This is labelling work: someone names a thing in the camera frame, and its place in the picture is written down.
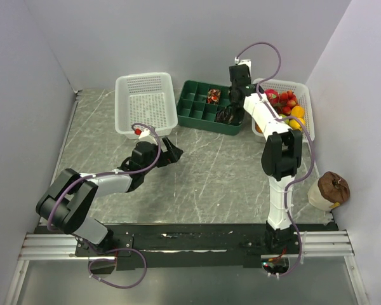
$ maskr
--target white wall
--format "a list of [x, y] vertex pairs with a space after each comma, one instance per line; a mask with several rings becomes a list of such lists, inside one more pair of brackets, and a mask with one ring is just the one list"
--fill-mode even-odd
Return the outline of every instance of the white wall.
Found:
[[349, 182], [351, 200], [335, 216], [381, 304], [381, 0], [352, 0], [307, 84], [317, 163]]
[[[283, 55], [279, 78], [305, 82], [350, 0], [25, 0], [75, 89], [114, 87], [119, 76], [165, 71], [229, 83], [249, 44]], [[274, 72], [267, 46], [246, 54], [253, 76]]]
[[48, 188], [74, 94], [28, 9], [0, 0], [0, 304]]

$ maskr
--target empty white basket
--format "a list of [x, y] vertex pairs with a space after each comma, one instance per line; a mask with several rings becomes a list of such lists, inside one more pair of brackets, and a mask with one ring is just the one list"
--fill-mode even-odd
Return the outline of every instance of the empty white basket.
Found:
[[171, 76], [155, 72], [117, 78], [114, 119], [116, 131], [131, 140], [138, 138], [133, 123], [153, 126], [159, 136], [169, 135], [178, 125]]
[[[261, 80], [262, 80], [262, 78], [257, 78], [254, 80], [254, 83], [257, 84]], [[262, 83], [261, 87], [264, 90], [274, 89], [279, 93], [284, 92], [284, 91], [288, 91], [288, 90], [293, 91], [294, 94], [298, 98], [299, 105], [305, 109], [304, 119], [305, 119], [305, 123], [306, 123], [306, 129], [309, 132], [309, 135], [311, 136], [311, 140], [315, 139], [315, 127], [313, 124], [311, 97], [309, 95], [308, 87], [306, 87], [304, 84], [294, 83], [292, 81], [279, 81], [277, 79], [270, 79], [269, 81]], [[253, 132], [256, 136], [256, 140], [258, 142], [264, 142], [265, 143], [265, 138], [262, 135], [262, 133], [259, 133], [255, 129], [254, 119], [252, 119], [252, 121], [251, 121], [251, 127], [253, 128]], [[305, 134], [303, 137], [303, 141], [307, 142]]]

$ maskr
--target green compartment tray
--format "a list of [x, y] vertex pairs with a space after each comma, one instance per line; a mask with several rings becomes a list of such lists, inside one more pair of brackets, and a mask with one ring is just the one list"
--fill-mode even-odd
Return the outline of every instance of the green compartment tray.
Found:
[[[206, 103], [210, 89], [219, 89], [221, 91], [218, 105]], [[228, 86], [186, 81], [177, 105], [178, 124], [209, 132], [237, 135], [241, 129], [241, 124], [234, 126], [215, 122], [216, 112], [224, 109], [229, 104]]]

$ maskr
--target gray marble surface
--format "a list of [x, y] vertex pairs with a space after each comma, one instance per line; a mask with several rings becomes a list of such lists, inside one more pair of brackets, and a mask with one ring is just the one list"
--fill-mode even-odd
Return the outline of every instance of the gray marble surface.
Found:
[[[63, 150], [64, 168], [96, 173], [112, 170], [131, 155], [134, 140], [114, 129], [114, 92], [83, 90]], [[269, 213], [269, 182], [261, 168], [264, 144], [254, 139], [251, 121], [229, 136], [177, 126], [170, 140], [184, 150], [181, 160], [155, 168], [136, 191], [99, 198], [90, 215], [103, 223], [264, 223]], [[307, 171], [309, 148], [302, 166]], [[312, 207], [307, 192], [312, 173], [294, 187], [294, 218], [299, 223], [327, 223], [331, 214]]]

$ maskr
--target basket filled with fruit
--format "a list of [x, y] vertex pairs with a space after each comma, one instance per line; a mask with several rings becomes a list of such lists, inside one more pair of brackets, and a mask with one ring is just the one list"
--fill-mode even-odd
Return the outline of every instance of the basket filled with fruit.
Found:
[[[259, 82], [261, 79], [254, 80], [254, 83]], [[271, 106], [276, 110], [280, 116], [296, 116], [306, 127], [311, 139], [315, 138], [315, 130], [313, 125], [313, 115], [311, 107], [311, 97], [309, 96], [309, 89], [300, 83], [294, 83], [292, 81], [279, 81], [271, 79], [261, 84], [267, 95], [268, 101]], [[294, 119], [286, 120], [293, 129], [301, 129], [298, 122]], [[256, 135], [256, 140], [259, 142], [265, 142], [264, 135], [260, 127], [252, 119], [253, 132]]]

